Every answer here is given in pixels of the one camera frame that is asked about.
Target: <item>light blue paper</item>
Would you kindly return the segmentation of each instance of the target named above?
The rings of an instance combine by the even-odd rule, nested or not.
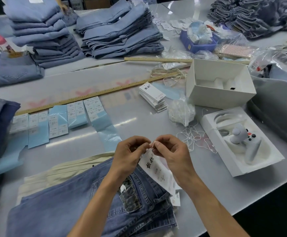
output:
[[[83,101],[67,104],[69,129],[87,124]]]
[[[67,105],[55,105],[49,109],[49,139],[66,135],[68,130]]]
[[[48,111],[29,116],[28,149],[49,143]]]
[[[92,126],[104,144],[105,151],[115,151],[117,144],[122,139],[112,124],[109,115],[104,110],[98,96],[84,100],[83,102]]]
[[[13,118],[8,144],[3,156],[0,158],[0,174],[24,163],[24,160],[19,159],[19,154],[28,145],[28,127],[28,114]]]
[[[180,93],[179,90],[174,89],[173,87],[167,87],[164,84],[160,84],[160,83],[152,83],[152,85],[159,89],[160,91],[162,91],[167,98],[170,98],[172,100],[178,100],[180,99]]]

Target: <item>right hand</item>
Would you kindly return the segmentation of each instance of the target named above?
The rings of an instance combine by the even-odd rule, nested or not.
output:
[[[177,184],[186,190],[191,180],[198,177],[187,145],[173,135],[161,135],[156,138],[154,146],[152,152],[165,158]]]

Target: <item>open white box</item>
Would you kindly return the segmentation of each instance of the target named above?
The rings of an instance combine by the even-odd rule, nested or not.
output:
[[[241,107],[204,115],[200,123],[233,177],[267,167],[285,159]],[[241,123],[249,132],[262,139],[256,157],[251,164],[245,162],[243,147],[240,144],[238,146],[228,141],[232,136],[232,129],[237,123]],[[227,130],[230,134],[222,137],[219,130]]]
[[[186,96],[195,105],[229,109],[242,106],[256,91],[244,64],[193,59]]]

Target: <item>yardstick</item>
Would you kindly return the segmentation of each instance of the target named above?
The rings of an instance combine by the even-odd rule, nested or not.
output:
[[[54,107],[55,105],[65,105],[65,104],[69,104],[69,103],[76,102],[76,101],[79,101],[79,100],[85,100],[85,99],[88,99],[88,98],[91,98],[91,97],[94,97],[94,96],[105,95],[105,94],[112,93],[112,92],[115,92],[115,91],[120,91],[120,90],[124,90],[124,89],[130,88],[130,87],[135,87],[135,86],[138,86],[138,85],[142,85],[142,84],[144,84],[146,82],[151,82],[151,81],[160,80],[160,79],[163,79],[163,78],[168,78],[168,77],[171,77],[171,76],[174,76],[174,75],[177,75],[177,74],[179,74],[178,71],[173,72],[173,73],[164,74],[164,75],[159,75],[159,76],[152,77],[152,78],[149,78],[149,79],[133,82],[133,83],[130,83],[130,84],[127,84],[127,85],[124,85],[124,86],[113,87],[113,88],[106,89],[106,90],[103,90],[103,91],[93,92],[93,93],[85,95],[85,96],[74,97],[74,98],[70,98],[70,99],[67,99],[67,100],[62,100],[62,101],[59,101],[59,102],[43,105],[43,106],[40,106],[40,107],[27,109],[27,110],[23,110],[23,111],[18,111],[18,112],[16,112],[15,115],[18,116],[18,115],[22,115],[22,114],[26,114],[26,113],[33,113],[33,112],[37,112],[37,111],[46,110],[46,109]]]
[[[137,62],[183,62],[192,63],[193,59],[173,59],[173,58],[157,58],[157,57],[125,57],[124,61],[137,61]],[[230,61],[219,60],[221,62],[239,63],[248,65],[250,61]]]

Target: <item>stack of hang tags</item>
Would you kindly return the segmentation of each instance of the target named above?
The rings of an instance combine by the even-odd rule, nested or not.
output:
[[[173,206],[181,206],[178,189],[181,189],[176,183],[172,172],[162,163],[159,156],[153,154],[152,149],[148,149],[142,155],[139,166],[162,188],[172,196],[170,201]]]
[[[92,126],[98,133],[105,151],[115,151],[117,144],[122,141],[109,115],[103,108],[98,96],[83,100]]]
[[[68,130],[67,105],[55,105],[49,109],[49,139],[65,135]]]
[[[165,94],[146,82],[139,87],[139,94],[159,113],[167,109],[168,104],[165,102]]]
[[[22,149],[28,145],[28,114],[15,116],[9,131],[6,150],[0,158],[0,174],[5,173],[24,163],[19,159]]]
[[[48,111],[29,115],[28,149],[49,143]]]
[[[83,101],[67,104],[69,129],[87,124]]]

